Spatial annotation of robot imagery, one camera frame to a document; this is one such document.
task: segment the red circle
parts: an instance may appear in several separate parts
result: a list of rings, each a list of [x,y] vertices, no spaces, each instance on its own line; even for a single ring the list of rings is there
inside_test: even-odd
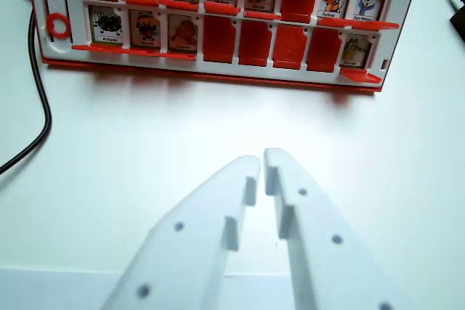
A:
[[[62,20],[62,22],[65,23],[66,30],[63,33],[59,33],[55,30],[55,24],[53,22],[55,20]],[[53,14],[48,15],[46,18],[46,26],[46,29],[49,31],[49,33],[53,36],[56,36],[57,38],[66,39],[71,36],[70,20],[64,14],[54,12]]]

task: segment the white table surface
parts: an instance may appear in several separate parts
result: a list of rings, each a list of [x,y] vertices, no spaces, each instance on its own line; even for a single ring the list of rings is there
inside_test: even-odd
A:
[[[44,117],[27,52],[31,6],[1,3],[3,163]],[[379,94],[43,65],[53,129],[0,178],[0,268],[121,272],[147,230],[210,174],[281,147],[420,309],[462,309],[465,47],[452,14],[445,0],[412,1]],[[227,273],[288,273],[263,179]]]

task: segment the guess who game board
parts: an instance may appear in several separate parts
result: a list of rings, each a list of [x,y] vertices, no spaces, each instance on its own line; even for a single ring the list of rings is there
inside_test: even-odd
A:
[[[33,0],[43,61],[381,91],[411,0]]]

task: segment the gripper jaw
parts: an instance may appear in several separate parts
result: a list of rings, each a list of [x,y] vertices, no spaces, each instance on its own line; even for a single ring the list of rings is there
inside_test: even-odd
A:
[[[329,196],[286,151],[264,152],[297,310],[411,310]]]
[[[150,230],[103,309],[216,309],[227,252],[239,249],[259,172],[260,159],[238,158],[169,211]]]

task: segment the white plastic frame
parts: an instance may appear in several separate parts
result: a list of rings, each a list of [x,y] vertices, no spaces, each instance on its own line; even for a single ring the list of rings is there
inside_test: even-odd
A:
[[[377,88],[383,84],[384,78],[387,73],[386,62],[392,58],[394,53],[395,45],[400,35],[399,30],[382,30],[379,32],[366,31],[366,30],[353,30],[346,28],[332,28],[317,25],[316,13],[318,11],[318,0],[315,0],[315,6],[312,12],[310,23],[291,23],[281,20],[259,20],[262,22],[269,23],[272,28],[272,42],[270,45],[270,52],[268,55],[267,66],[258,67],[252,65],[239,65],[238,64],[238,50],[240,40],[240,27],[243,20],[258,20],[250,17],[243,16],[243,3],[244,0],[238,0],[237,7],[241,8],[241,11],[237,16],[227,16],[236,21],[234,26],[236,27],[236,40],[235,40],[235,51],[232,59],[232,64],[218,63],[218,62],[206,62],[203,61],[203,16],[204,15],[215,15],[207,14],[203,7],[205,0],[199,0],[198,12],[191,12],[185,10],[167,9],[164,5],[159,7],[144,7],[126,4],[123,1],[109,2],[109,1],[97,1],[97,0],[34,0],[34,7],[36,10],[37,23],[39,29],[39,40],[41,43],[42,54],[45,58],[50,60],[69,60],[77,62],[88,62],[88,63],[104,63],[111,65],[126,65],[132,67],[141,68],[158,68],[164,70],[183,70],[192,73],[211,73],[214,75],[231,75],[231,76],[245,76],[252,78],[266,78],[276,79],[285,81],[304,81],[308,83],[324,83],[324,84],[336,84],[336,85],[348,85],[348,86],[364,86]],[[408,6],[411,0],[385,0],[384,7],[382,9],[381,21],[403,24],[405,16],[407,14]],[[346,18],[349,18],[350,14],[353,13],[356,7],[356,0],[349,0],[346,11]],[[275,0],[275,14],[280,14],[281,0]],[[123,48],[128,49],[130,46],[130,35],[129,35],[129,9],[139,10],[150,10],[154,14],[160,13],[158,19],[160,20],[161,26],[161,52],[165,53],[168,47],[168,24],[167,14],[174,13],[180,15],[191,16],[198,25],[198,52],[197,60],[179,60],[168,57],[143,57],[134,56],[129,54],[111,54],[111,53],[96,53],[86,52],[71,49],[71,45],[89,45],[91,43],[88,6],[97,5],[112,7],[116,13],[121,16],[123,26]],[[72,38],[58,39],[52,38],[46,29],[46,19],[49,13],[59,12],[67,15],[71,23]],[[304,59],[299,70],[274,68],[273,67],[273,48],[276,37],[276,30],[279,24],[284,25],[298,25],[303,28],[307,28],[306,32],[308,36],[307,46],[304,54]],[[335,29],[340,32],[342,39],[342,45],[339,50],[338,60],[332,73],[321,73],[307,70],[307,53],[310,45],[310,39],[312,36],[312,29],[315,27],[323,27]],[[63,27],[60,24],[56,24],[57,31],[63,31]],[[370,39],[371,51],[366,60],[365,68],[369,73],[374,74],[382,79],[380,83],[358,83],[348,79],[347,77],[339,74],[339,60],[342,55],[342,49],[348,33],[363,34],[367,35]]]

